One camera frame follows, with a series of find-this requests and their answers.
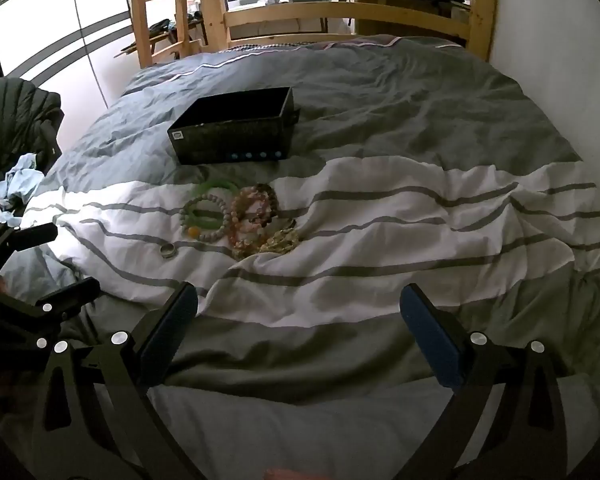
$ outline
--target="black box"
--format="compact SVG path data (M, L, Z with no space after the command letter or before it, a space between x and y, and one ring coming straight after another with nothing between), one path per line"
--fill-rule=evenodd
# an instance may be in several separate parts
M292 89L202 97L167 130L181 164L286 158L299 110Z

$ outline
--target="bed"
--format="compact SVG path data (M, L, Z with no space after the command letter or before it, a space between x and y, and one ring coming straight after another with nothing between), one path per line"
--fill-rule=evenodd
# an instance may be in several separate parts
M11 294L34 301L97 278L103 296L62 327L81 346L131 330L178 283L193 283L200 314L150 399L204 474L256 480L284 468L381 480L452 395L398 312L400 290L415 282L466 330L515 347L537 339L560 356L573 469L600 436L600 203L569 143L483 60L491 32L482 54L470 40L465 49L389 36L230 44L230 24L220 12L214 29L209 10L219 43L165 64L145 57L49 172L23 226L52 221L59 236L8 261ZM484 31L470 23L467 34ZM182 37L178 48L193 54ZM274 86L292 87L301 109L287 160L177 163L166 132L196 98ZM209 179L270 184L301 244L237 261L226 239L188 238L180 209ZM178 250L170 260L165 243ZM10 409L0 404L0 434L26 465L37 380L19 377L2 394ZM484 441L498 391L464 462ZM115 413L106 416L135 460Z

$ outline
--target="metal pin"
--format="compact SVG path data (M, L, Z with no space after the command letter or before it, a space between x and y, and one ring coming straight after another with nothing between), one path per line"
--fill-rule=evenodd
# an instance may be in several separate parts
M486 345L487 344L487 336L485 336L483 333L480 332L474 332L471 334L471 342L474 345Z
M111 336L111 342L114 345L122 345L126 343L127 339L129 339L129 334L127 334L126 332L116 332L114 335Z
M531 343L531 349L534 352L536 352L538 354L541 354L542 352L544 352L544 345L541 342L539 342L539 341L533 341Z
M56 352L56 354L61 354L67 348L69 348L69 343L67 343L67 341L58 341L56 346L54 346L54 352Z

